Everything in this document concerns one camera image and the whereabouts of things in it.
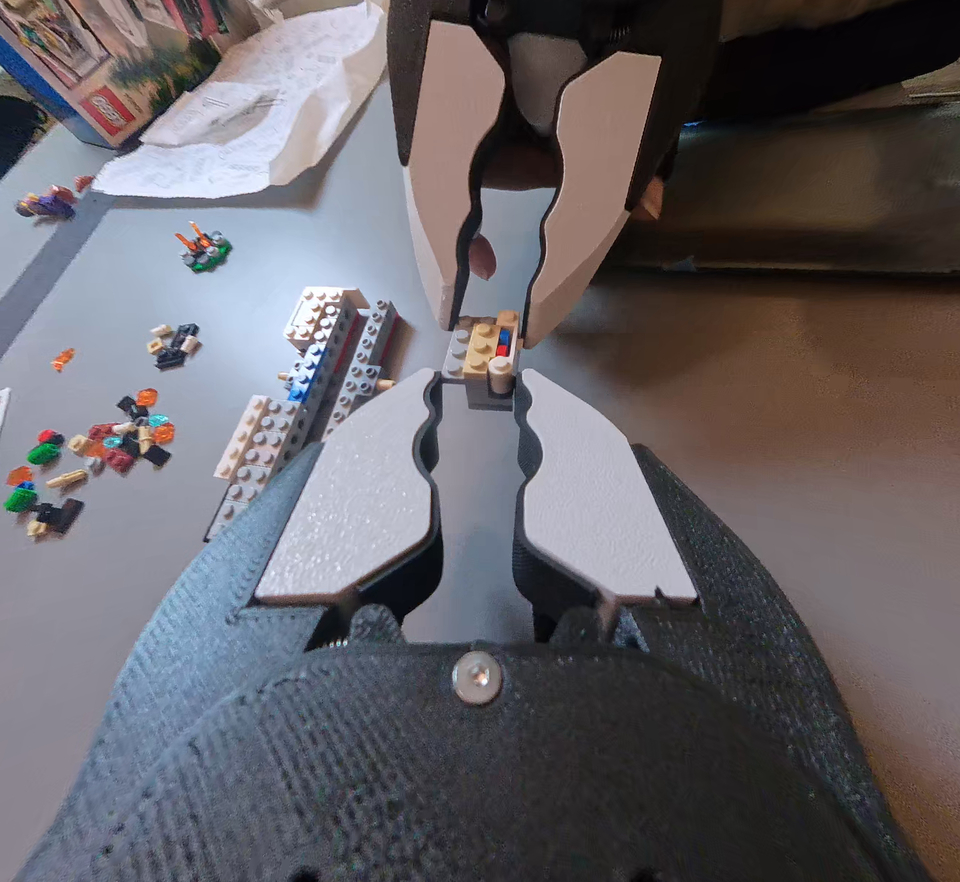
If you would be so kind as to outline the dark cloth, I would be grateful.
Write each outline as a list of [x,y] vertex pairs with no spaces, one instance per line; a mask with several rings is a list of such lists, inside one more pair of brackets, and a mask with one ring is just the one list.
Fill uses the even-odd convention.
[[833,24],[721,43],[687,121],[794,116],[899,84],[958,60],[959,0],[905,0]]

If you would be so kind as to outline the green lego base with flames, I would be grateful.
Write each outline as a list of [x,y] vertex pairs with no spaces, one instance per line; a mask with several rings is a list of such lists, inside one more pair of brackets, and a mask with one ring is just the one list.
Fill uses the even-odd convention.
[[233,251],[231,242],[221,232],[205,232],[193,221],[189,226],[193,231],[191,237],[182,233],[174,234],[182,246],[180,258],[186,268],[199,275],[212,272],[226,263]]

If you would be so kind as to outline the person's right hand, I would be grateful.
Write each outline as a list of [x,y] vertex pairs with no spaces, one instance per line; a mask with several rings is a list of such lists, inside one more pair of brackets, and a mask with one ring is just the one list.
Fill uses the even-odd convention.
[[[662,215],[666,181],[672,175],[678,149],[679,140],[674,140],[638,204],[632,209],[630,218],[633,221],[653,223]],[[500,144],[489,156],[482,173],[482,187],[521,192],[555,188],[559,179],[559,163],[546,139],[533,135],[517,135]],[[477,232],[471,241],[468,263],[471,273],[484,280],[491,279],[497,271],[494,248],[480,232]]]

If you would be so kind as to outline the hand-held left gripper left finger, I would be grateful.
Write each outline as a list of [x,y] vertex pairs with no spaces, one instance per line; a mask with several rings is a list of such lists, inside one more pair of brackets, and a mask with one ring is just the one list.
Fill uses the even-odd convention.
[[423,445],[438,385],[438,372],[417,370],[321,445],[255,589],[258,603],[340,603],[436,540],[436,485]]

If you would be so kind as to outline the small grey tan lego assembly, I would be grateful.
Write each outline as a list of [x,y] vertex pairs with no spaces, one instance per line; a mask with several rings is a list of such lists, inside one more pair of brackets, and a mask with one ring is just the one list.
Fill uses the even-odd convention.
[[523,348],[521,317],[514,310],[496,316],[461,315],[455,322],[440,374],[463,386],[468,408],[510,412]]

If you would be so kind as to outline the small black tan brick cluster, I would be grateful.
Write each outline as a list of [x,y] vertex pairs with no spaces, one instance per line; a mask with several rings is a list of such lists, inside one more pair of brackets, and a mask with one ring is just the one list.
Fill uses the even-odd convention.
[[199,335],[200,326],[196,323],[185,323],[176,328],[162,324],[152,328],[150,339],[165,338],[169,346],[158,356],[151,356],[154,366],[162,372],[183,366],[201,347]]

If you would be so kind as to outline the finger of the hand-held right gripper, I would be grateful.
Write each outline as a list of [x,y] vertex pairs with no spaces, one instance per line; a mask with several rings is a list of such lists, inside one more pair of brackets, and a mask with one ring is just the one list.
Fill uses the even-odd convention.
[[415,263],[445,331],[459,318],[470,273],[466,251],[481,220],[474,164],[505,93],[505,72],[474,28],[431,22],[403,180]]
[[573,77],[559,94],[561,178],[541,225],[542,258],[529,288],[525,348],[537,346],[566,318],[628,221],[628,195],[661,63],[656,55],[617,51]]

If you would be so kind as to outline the purple lego figure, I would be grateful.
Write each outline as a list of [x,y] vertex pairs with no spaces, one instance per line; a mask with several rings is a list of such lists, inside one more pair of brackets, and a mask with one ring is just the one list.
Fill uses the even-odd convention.
[[15,212],[27,219],[70,221],[76,215],[77,192],[64,186],[52,185],[46,192],[29,192],[15,205]]

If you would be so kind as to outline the pile of loose lego pieces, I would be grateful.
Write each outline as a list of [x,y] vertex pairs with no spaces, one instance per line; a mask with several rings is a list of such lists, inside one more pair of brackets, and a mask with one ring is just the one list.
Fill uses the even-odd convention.
[[2,476],[2,512],[32,543],[60,539],[84,512],[80,493],[91,481],[107,472],[124,478],[139,465],[165,468],[176,427],[159,401],[157,388],[144,387],[116,403],[117,419],[70,436],[40,432],[21,463]]

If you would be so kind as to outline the long grey white lego assembly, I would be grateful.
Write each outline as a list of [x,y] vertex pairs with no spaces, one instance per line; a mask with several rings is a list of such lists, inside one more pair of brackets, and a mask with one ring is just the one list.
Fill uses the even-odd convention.
[[304,288],[284,328],[296,355],[278,394],[251,396],[214,470],[225,489],[203,535],[229,528],[310,442],[390,388],[383,377],[401,317],[393,301],[357,288]]

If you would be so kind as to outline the printed cardboard lego box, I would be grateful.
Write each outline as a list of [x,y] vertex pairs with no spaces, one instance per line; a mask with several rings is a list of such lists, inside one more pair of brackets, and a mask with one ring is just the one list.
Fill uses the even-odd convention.
[[81,142],[116,148],[257,29],[247,0],[1,0],[2,67]]

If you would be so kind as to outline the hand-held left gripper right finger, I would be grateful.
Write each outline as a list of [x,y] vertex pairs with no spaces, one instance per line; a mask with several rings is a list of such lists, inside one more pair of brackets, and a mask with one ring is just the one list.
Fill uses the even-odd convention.
[[515,397],[519,545],[612,604],[692,604],[690,572],[627,436],[534,368]]

